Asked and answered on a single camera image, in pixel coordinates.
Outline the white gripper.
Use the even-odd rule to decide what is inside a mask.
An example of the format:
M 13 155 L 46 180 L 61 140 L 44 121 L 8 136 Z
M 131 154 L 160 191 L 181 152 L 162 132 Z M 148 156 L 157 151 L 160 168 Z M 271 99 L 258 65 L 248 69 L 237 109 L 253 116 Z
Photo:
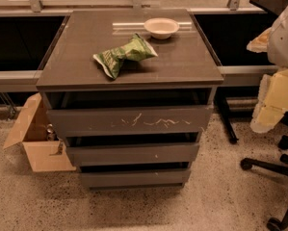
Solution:
M 269 35 L 268 28 L 247 45 L 247 50 L 254 53 L 267 51 Z M 257 104 L 252 114 L 250 128 L 255 133 L 267 133 L 284 117 L 288 111 L 288 69 L 275 73 L 270 78 L 267 93 L 263 98 L 263 105 Z

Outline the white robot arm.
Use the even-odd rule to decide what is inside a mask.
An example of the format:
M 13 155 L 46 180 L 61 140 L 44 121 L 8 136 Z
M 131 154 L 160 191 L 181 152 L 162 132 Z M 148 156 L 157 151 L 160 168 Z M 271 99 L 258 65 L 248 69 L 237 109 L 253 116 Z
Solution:
M 268 61 L 278 66 L 273 75 L 264 74 L 250 128 L 255 133 L 272 130 L 288 112 L 288 6 L 273 25 L 247 45 L 255 53 L 266 52 Z

